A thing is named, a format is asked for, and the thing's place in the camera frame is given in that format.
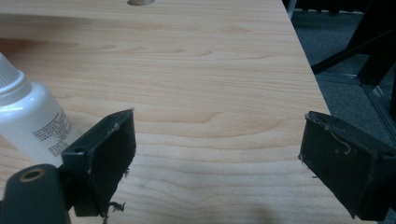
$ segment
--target wooden table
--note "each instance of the wooden table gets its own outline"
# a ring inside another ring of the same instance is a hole
[[[134,108],[110,223],[359,222],[297,160],[328,109],[280,0],[3,0],[0,51],[82,133]],[[2,138],[0,158],[3,194],[32,163]]]

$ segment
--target bottle label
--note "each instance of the bottle label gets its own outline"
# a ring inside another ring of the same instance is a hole
[[[44,142],[50,138],[58,139],[58,142],[48,150],[54,157],[59,156],[69,145],[64,140],[70,134],[72,124],[63,111],[56,113],[55,117],[44,127],[33,132],[38,141]]]

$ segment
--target light wood surface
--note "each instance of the light wood surface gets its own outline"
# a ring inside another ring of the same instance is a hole
[[[297,159],[304,114],[328,109],[280,0],[126,2],[0,1],[0,51],[82,133],[134,108],[109,223],[360,222]],[[0,138],[0,193],[30,165]]]

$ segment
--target gray carpet floor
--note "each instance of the gray carpet floor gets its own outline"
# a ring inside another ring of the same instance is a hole
[[[361,13],[345,12],[331,15],[327,12],[304,12],[296,9],[291,21],[306,57],[312,65],[344,49],[361,18]],[[392,141],[392,132],[387,128],[383,117],[378,114],[373,101],[370,100],[359,81],[339,82],[327,78],[357,75],[366,59],[366,55],[356,55],[318,74],[317,81],[320,90],[333,116],[345,120],[392,147],[396,147],[394,139]],[[386,109],[389,109],[390,105],[394,69],[392,68],[388,72],[378,88],[383,92],[382,105]],[[389,210],[387,219],[378,223],[396,223],[396,214]]]

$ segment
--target white plastic bottle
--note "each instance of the white plastic bottle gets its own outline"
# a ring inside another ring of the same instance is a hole
[[[0,53],[0,134],[37,163],[60,166],[79,138],[49,90],[31,82]]]

